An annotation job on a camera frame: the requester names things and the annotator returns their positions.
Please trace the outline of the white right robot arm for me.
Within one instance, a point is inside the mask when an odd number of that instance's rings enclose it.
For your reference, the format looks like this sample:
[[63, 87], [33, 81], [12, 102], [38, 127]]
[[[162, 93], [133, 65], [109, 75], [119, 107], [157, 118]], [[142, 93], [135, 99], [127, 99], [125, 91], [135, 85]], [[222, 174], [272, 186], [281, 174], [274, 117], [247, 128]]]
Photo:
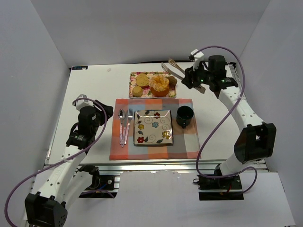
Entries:
[[233, 77], [227, 76], [225, 58], [213, 55], [208, 58], [208, 63], [204, 62], [203, 55], [199, 53], [189, 58], [194, 65], [185, 70], [182, 83], [188, 88], [208, 85], [228, 109], [227, 115], [233, 117], [240, 131], [234, 144], [234, 153], [218, 165], [214, 175], [199, 175], [209, 179], [233, 177], [247, 170], [252, 162], [271, 157], [276, 127], [258, 117], [244, 97], [244, 87], [240, 87]]

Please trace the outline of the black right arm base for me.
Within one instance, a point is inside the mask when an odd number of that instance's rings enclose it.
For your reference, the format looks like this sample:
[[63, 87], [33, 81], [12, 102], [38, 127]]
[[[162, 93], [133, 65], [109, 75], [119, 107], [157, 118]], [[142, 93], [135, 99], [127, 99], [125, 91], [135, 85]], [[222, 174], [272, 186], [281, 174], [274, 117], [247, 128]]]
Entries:
[[198, 186], [200, 201], [240, 201], [244, 200], [240, 177], [205, 178], [198, 175], [193, 179]]

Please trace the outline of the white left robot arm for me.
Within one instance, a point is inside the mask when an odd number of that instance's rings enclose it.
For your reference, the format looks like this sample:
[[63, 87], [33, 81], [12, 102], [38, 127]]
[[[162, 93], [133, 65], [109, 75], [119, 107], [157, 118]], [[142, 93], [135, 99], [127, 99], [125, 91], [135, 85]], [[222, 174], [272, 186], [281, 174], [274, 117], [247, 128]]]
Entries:
[[73, 202], [85, 189], [97, 189], [101, 181], [96, 166], [80, 163], [96, 142], [99, 127], [113, 116], [113, 107], [87, 98], [78, 98], [73, 105], [79, 111], [78, 121], [70, 130], [59, 165], [25, 199], [27, 221], [36, 227], [62, 227]]

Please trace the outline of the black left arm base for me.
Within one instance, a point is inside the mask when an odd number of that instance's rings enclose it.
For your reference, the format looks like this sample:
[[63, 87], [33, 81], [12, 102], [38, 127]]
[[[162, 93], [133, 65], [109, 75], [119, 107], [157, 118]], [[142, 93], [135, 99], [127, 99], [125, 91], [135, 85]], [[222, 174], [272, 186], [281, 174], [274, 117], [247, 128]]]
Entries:
[[119, 176], [102, 174], [99, 168], [93, 165], [77, 167], [74, 176], [84, 172], [91, 177], [91, 184], [80, 194], [80, 198], [113, 199], [116, 197], [120, 182]]

